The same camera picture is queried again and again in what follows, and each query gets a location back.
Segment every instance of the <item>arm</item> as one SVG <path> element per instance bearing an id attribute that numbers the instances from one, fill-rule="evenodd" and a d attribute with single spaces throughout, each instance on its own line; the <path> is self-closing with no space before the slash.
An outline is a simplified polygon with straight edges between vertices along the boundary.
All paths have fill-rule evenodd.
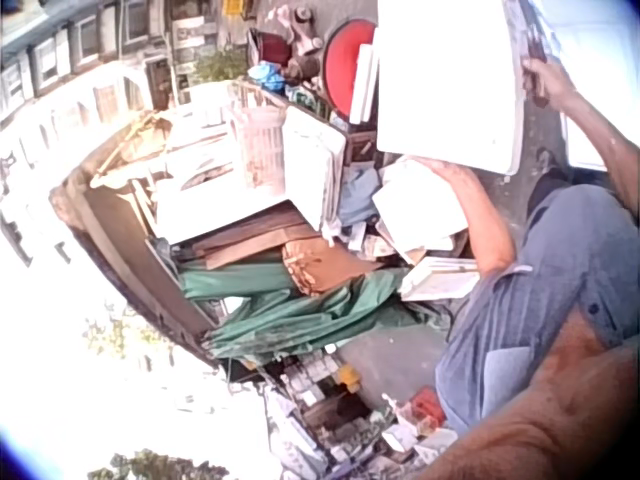
<path id="1" fill-rule="evenodd" d="M 637 219 L 640 149 L 576 91 L 561 65 L 536 59 L 525 59 L 522 65 L 539 76 L 540 93 L 551 105 L 587 135 L 602 157 L 620 201 Z"/>
<path id="2" fill-rule="evenodd" d="M 511 235 L 478 177 L 460 165 L 424 158 L 416 160 L 449 182 L 453 188 L 467 217 L 471 250 L 480 275 L 502 271 L 511 265 L 516 258 Z"/>

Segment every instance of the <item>leaves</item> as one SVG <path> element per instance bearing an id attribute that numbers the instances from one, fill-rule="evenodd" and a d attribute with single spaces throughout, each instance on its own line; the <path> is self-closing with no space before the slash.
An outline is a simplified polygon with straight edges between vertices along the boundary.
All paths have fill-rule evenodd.
<path id="1" fill-rule="evenodd" d="M 106 304 L 105 312 L 106 321 L 86 319 L 87 329 L 82 334 L 89 350 L 97 355 L 124 359 L 132 349 L 137 353 L 161 349 L 171 352 L 173 343 L 130 306 L 118 312 L 114 305 Z"/>
<path id="2" fill-rule="evenodd" d="M 125 480 L 129 474 L 136 480 L 222 480 L 229 472 L 224 467 L 204 462 L 197 467 L 193 461 L 158 455 L 151 450 L 136 452 L 134 458 L 115 454 L 111 469 L 102 468 L 90 472 L 89 480 Z"/>
<path id="3" fill-rule="evenodd" d="M 196 64 L 196 74 L 200 83 L 235 80 L 247 72 L 245 51 L 219 50 L 213 55 L 200 58 Z"/>

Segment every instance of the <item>green fabric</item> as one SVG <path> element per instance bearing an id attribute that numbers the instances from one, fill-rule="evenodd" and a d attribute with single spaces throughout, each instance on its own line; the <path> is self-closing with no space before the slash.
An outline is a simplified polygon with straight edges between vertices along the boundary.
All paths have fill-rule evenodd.
<path id="1" fill-rule="evenodd" d="M 385 269 L 353 279 L 322 295 L 301 294 L 281 262 L 232 265 L 181 274 L 193 301 L 246 297 L 223 326 L 208 332 L 203 346 L 217 358 L 259 364 L 308 353 L 378 327 L 426 323 L 435 311 L 406 308 L 394 295 L 406 269 Z"/>
<path id="2" fill-rule="evenodd" d="M 295 284 L 282 262 L 235 264 L 204 270 L 192 264 L 180 275 L 185 297 L 193 301 L 249 297 L 273 290 L 293 289 Z"/>

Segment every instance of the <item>gray shirt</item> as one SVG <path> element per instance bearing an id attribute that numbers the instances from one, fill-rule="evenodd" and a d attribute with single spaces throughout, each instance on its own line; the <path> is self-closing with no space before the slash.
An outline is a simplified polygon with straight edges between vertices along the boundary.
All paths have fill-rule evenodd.
<path id="1" fill-rule="evenodd" d="M 629 212 L 588 185 L 533 212 L 517 261 L 483 278 L 436 369 L 449 424 L 462 434 L 524 390 L 578 305 L 601 343 L 638 335 L 640 240 Z"/>

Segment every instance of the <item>red lid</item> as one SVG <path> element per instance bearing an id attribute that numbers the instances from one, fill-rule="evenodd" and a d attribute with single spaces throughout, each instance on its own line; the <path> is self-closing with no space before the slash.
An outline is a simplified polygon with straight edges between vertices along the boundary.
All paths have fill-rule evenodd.
<path id="1" fill-rule="evenodd" d="M 360 45 L 373 42 L 375 28 L 368 20 L 350 20 L 333 34 L 325 49 L 324 88 L 333 106 L 346 117 L 351 111 Z"/>

